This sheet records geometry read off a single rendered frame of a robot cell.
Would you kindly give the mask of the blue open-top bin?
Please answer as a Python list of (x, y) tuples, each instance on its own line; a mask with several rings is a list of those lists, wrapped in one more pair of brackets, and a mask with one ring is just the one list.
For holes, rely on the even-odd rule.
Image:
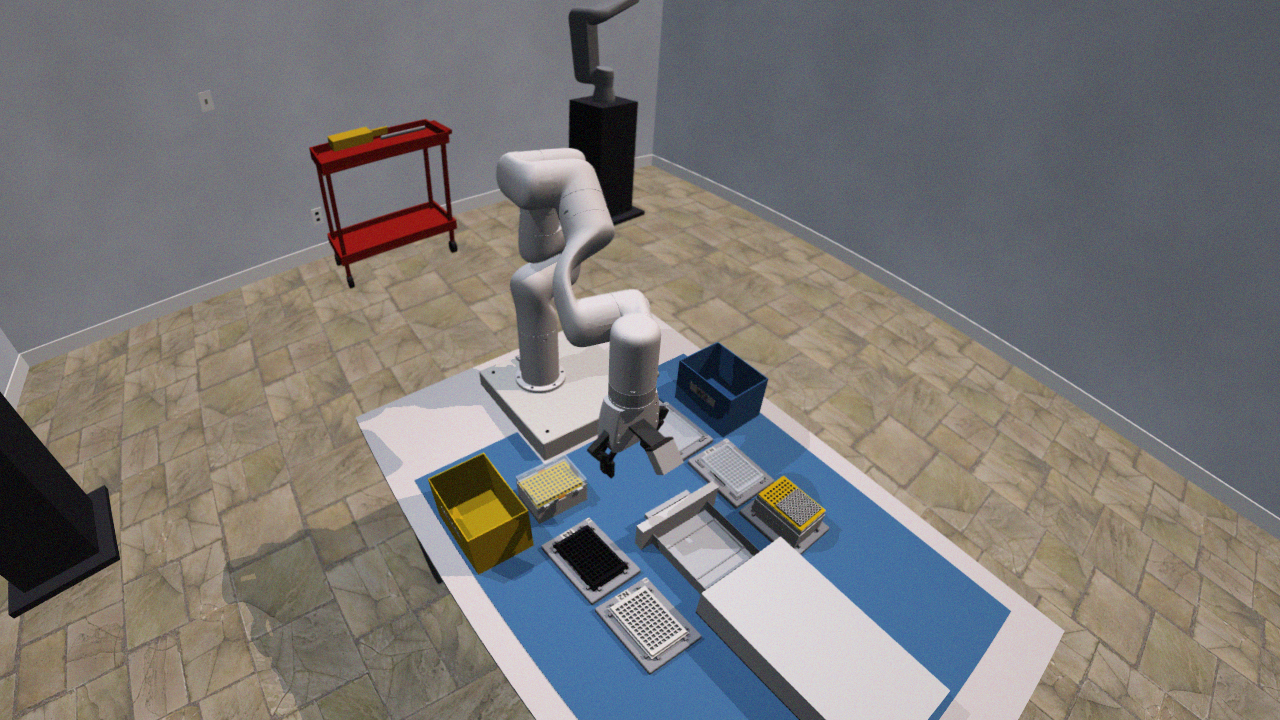
[(759, 415), (767, 383), (765, 375), (716, 342), (678, 360), (675, 398), (724, 437)]

